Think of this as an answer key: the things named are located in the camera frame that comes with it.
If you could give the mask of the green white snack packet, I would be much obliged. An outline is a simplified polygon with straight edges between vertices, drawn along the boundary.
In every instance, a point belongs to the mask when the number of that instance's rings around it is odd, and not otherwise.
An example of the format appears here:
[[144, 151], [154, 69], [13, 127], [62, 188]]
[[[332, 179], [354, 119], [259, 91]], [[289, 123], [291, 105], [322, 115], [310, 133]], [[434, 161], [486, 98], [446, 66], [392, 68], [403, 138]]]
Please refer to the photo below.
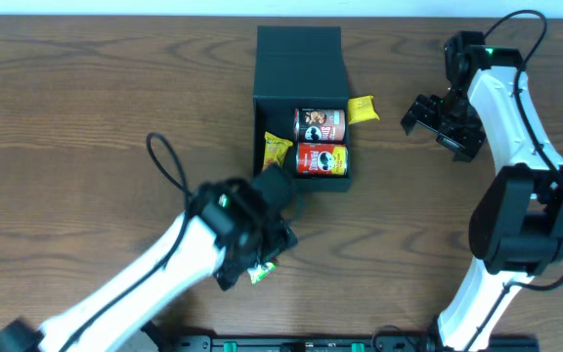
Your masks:
[[274, 262], [266, 262], [262, 264], [257, 264], [252, 268], [247, 270], [249, 274], [251, 283], [253, 285], [257, 285], [262, 280], [266, 279], [271, 273], [273, 273], [277, 269], [277, 266]]

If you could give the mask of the yellow peanut butter sandwich packet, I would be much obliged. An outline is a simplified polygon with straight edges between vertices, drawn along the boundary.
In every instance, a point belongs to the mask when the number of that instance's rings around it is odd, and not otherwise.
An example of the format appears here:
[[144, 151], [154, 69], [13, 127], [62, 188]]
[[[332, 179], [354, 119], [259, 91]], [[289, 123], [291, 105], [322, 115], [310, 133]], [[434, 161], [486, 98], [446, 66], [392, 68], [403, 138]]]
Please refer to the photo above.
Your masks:
[[262, 170], [266, 170], [273, 164], [283, 166], [286, 154], [293, 146], [293, 142], [280, 138], [270, 132], [266, 132], [264, 138], [265, 151]]

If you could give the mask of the red Pringles can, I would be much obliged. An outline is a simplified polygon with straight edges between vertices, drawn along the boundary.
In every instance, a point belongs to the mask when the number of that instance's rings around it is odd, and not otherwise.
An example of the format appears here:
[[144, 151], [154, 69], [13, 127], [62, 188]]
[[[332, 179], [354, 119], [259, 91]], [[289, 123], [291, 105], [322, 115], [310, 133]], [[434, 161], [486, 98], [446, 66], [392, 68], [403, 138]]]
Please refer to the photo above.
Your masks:
[[297, 146], [296, 171], [299, 175], [343, 177], [348, 165], [345, 145], [299, 143]]

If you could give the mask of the dark brown Pringles can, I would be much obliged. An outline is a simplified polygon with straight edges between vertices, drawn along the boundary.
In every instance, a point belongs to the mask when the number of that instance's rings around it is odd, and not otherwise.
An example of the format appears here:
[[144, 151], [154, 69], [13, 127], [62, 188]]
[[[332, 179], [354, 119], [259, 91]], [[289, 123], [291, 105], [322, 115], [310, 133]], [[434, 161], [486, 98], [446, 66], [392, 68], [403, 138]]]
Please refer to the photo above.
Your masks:
[[295, 110], [294, 135], [298, 142], [341, 143], [345, 133], [344, 110]]

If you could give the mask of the black gift box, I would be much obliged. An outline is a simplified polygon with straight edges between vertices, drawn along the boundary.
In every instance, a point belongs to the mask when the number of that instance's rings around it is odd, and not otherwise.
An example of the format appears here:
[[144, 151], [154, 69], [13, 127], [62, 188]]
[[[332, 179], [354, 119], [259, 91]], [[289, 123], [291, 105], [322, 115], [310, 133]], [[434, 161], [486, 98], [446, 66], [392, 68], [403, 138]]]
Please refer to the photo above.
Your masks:
[[349, 99], [338, 26], [260, 25], [253, 88], [253, 173], [262, 171], [267, 132], [294, 140], [297, 109], [347, 110]]

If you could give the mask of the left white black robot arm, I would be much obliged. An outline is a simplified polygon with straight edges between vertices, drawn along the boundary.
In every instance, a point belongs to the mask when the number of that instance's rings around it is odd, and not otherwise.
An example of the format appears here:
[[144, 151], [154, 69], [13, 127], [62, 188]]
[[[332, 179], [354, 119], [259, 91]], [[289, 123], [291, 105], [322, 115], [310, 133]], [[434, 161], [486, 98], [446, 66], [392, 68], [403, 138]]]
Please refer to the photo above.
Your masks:
[[114, 351], [171, 300], [214, 278], [228, 290], [245, 272], [297, 243], [281, 212], [294, 187], [229, 179], [185, 194], [186, 209], [160, 239], [115, 278], [34, 329], [16, 319], [0, 330], [0, 351]]

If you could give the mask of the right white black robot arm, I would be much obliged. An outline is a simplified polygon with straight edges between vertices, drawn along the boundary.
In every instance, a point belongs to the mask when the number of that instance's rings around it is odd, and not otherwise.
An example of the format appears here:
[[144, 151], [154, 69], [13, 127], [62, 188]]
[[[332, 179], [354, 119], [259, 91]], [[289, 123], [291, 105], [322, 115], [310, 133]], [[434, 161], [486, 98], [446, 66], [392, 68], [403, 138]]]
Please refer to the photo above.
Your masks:
[[489, 144], [496, 177], [470, 218], [470, 267], [429, 343], [484, 351], [494, 347], [492, 331], [517, 293], [563, 285], [563, 275], [534, 282], [563, 259], [563, 157], [544, 132], [517, 49], [450, 43], [445, 61], [449, 93], [418, 96], [402, 125], [434, 131], [464, 161]]

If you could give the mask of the small yellow snack packet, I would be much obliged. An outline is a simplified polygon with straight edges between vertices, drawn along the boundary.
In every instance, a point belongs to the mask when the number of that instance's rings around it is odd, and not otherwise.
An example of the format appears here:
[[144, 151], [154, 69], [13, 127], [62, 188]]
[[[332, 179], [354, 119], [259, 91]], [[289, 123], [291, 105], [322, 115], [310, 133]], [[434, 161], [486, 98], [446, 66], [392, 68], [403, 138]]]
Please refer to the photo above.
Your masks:
[[349, 124], [378, 120], [379, 115], [373, 104], [373, 95], [352, 98], [348, 101]]

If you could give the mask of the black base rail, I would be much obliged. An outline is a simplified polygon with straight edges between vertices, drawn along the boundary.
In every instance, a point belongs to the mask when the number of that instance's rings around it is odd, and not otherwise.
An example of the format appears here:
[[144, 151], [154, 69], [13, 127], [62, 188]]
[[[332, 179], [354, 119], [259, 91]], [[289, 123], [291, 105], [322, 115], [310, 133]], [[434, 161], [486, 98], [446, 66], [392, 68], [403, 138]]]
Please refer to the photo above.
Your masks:
[[216, 336], [206, 334], [165, 337], [152, 323], [141, 332], [157, 351], [173, 352], [440, 352], [443, 344], [436, 325], [427, 331], [385, 328], [363, 336]]

